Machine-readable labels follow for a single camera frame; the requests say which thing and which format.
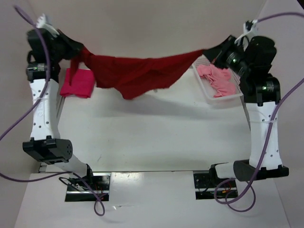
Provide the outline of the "magenta pink t shirt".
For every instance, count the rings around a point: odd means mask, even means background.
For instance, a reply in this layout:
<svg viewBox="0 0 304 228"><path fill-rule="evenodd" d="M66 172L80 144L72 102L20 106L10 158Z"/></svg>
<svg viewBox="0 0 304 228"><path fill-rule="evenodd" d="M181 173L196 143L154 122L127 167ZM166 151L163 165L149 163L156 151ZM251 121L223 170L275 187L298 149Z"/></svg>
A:
<svg viewBox="0 0 304 228"><path fill-rule="evenodd" d="M62 97L75 95L80 98L90 98L95 86L93 72L87 69L78 69L74 77L70 76L70 68L66 70L65 80L60 90Z"/></svg>

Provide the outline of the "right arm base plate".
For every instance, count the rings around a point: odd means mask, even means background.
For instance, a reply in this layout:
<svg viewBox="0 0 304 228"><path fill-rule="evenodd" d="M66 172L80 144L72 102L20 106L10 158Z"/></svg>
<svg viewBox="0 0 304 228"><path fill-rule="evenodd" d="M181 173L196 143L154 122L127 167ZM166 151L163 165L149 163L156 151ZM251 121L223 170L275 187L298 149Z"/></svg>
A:
<svg viewBox="0 0 304 228"><path fill-rule="evenodd" d="M208 171L194 172L194 187L195 187L195 196L196 200L211 200L214 199L215 188L224 180L224 179L213 179L211 174ZM238 196L238 190L236 182L229 181L221 185L216 193L218 199L234 199Z"/></svg>

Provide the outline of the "dark red t shirt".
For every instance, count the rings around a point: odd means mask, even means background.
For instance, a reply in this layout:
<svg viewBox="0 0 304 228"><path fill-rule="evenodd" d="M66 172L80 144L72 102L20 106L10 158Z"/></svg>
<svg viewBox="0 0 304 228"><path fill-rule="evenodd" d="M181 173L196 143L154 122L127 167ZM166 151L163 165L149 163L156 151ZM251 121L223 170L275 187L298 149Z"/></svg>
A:
<svg viewBox="0 0 304 228"><path fill-rule="evenodd" d="M71 59L69 75L72 79L84 63L93 72L97 87L114 88L124 99L132 100L151 90L169 88L202 54L199 49L160 58L112 57L95 55L84 47Z"/></svg>

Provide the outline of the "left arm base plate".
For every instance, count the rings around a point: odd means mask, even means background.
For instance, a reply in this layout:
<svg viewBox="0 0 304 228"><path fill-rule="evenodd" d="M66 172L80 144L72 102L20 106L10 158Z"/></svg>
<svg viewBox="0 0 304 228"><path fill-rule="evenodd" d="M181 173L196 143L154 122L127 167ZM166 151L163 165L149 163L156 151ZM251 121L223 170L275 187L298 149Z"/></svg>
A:
<svg viewBox="0 0 304 228"><path fill-rule="evenodd" d="M109 200L110 180L111 174L102 172L93 173L91 180L85 179L102 201ZM96 200L93 193L80 179L62 177L60 181L66 185L65 202L93 202Z"/></svg>

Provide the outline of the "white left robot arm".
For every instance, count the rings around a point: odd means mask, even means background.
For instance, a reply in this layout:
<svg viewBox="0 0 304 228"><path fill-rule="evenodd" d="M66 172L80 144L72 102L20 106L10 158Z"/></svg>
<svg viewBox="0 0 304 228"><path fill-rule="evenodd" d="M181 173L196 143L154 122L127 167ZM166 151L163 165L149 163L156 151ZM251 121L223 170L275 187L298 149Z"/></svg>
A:
<svg viewBox="0 0 304 228"><path fill-rule="evenodd" d="M70 177L78 181L80 187L89 190L95 184L93 172L73 154L71 141L61 138L57 119L59 63L75 56L82 44L62 32L53 35L45 28L28 31L27 39L31 50L26 74L34 109L30 140L22 144L22 149L38 162L70 172Z"/></svg>

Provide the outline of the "white plastic basket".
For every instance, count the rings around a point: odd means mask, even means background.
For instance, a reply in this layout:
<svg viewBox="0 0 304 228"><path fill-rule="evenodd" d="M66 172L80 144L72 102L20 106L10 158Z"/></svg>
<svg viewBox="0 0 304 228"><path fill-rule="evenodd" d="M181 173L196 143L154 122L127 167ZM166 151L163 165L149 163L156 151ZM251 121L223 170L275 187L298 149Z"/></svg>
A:
<svg viewBox="0 0 304 228"><path fill-rule="evenodd" d="M208 103L225 102L240 98L240 77L232 70L219 69L204 56L192 64L194 75Z"/></svg>

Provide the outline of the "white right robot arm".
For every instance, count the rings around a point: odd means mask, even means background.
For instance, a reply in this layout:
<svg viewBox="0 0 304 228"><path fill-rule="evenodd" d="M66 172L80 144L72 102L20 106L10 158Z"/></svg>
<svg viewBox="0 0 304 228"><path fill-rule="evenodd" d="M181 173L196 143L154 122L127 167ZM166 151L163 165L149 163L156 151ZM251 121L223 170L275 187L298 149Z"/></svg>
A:
<svg viewBox="0 0 304 228"><path fill-rule="evenodd" d="M278 148L276 108L281 100L280 83L269 73L276 54L275 42L263 36L251 38L247 47L229 36L221 44L203 51L214 66L229 68L240 77L239 88L248 111L251 134L249 159L211 166L208 180L214 187L228 178L250 181L289 175Z"/></svg>

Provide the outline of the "light pink t shirt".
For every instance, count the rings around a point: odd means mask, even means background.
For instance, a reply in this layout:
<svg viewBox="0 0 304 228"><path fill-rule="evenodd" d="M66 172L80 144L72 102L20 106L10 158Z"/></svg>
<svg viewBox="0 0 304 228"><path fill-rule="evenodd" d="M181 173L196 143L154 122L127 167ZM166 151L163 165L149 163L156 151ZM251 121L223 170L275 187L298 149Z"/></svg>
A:
<svg viewBox="0 0 304 228"><path fill-rule="evenodd" d="M201 78L208 80L210 86L215 89L214 98L225 97L236 94L235 85L230 82L231 73L228 69L220 69L210 65L198 65L196 70Z"/></svg>

